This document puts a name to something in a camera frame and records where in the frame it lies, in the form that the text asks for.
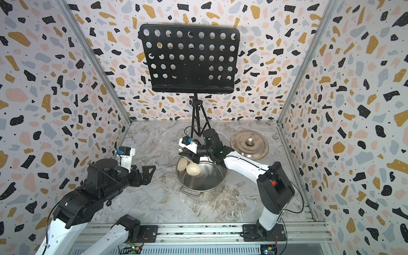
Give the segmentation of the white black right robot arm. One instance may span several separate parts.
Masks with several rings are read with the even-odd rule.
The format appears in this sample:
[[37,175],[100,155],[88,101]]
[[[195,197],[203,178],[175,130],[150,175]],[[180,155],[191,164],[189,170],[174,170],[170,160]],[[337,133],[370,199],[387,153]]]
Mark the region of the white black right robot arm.
[[274,234],[281,214],[295,195],[294,185],[279,162],[268,166],[248,159],[223,145],[214,129],[205,130],[204,142],[184,136],[179,140],[177,177],[187,195],[199,197],[218,188],[228,170],[253,181],[263,205],[256,224],[243,228],[246,242],[278,240]]

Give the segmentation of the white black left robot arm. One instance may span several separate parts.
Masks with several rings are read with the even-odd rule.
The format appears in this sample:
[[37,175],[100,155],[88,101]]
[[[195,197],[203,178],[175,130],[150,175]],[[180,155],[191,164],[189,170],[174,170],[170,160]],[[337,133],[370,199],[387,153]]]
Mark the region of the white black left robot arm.
[[[138,170],[135,165],[126,169],[109,158],[91,163],[84,183],[67,193],[50,213],[46,236],[37,254],[67,255],[96,212],[110,206],[125,188],[148,185],[155,170],[155,166],[143,166]],[[120,245],[129,243],[130,249],[140,254],[146,243],[156,241],[157,231],[156,225],[142,226],[138,219],[124,215],[84,253],[108,255]]]

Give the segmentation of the stainless steel pot lid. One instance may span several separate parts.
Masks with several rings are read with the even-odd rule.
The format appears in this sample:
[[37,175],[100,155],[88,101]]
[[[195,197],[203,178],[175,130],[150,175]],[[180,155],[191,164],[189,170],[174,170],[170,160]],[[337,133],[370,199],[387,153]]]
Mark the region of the stainless steel pot lid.
[[252,160],[262,159],[269,152],[267,139],[254,130],[243,130],[235,133],[230,139],[230,147]]

